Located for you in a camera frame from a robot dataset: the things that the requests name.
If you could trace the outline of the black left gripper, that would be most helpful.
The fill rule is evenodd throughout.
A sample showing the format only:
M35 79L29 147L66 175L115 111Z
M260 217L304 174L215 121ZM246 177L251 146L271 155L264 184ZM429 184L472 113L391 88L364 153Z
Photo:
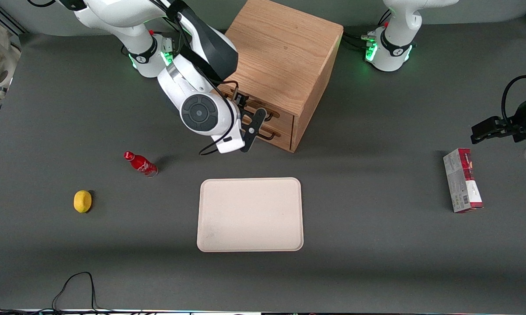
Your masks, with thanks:
M509 119L516 132L514 136L522 136L526 138L526 100L521 102L517 107L516 112ZM499 116L491 116L485 120L488 124L477 124L471 128L471 143L476 145L481 141L488 140L491 138L503 138L508 137L506 120Z

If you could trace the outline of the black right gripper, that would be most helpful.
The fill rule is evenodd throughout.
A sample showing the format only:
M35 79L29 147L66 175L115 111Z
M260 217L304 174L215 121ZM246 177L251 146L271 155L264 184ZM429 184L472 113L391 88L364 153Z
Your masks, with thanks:
M249 95L245 95L240 91L234 93L234 98L230 100L233 110L233 119L231 131L240 130L247 127L248 132L253 132L253 114L254 111L247 106Z

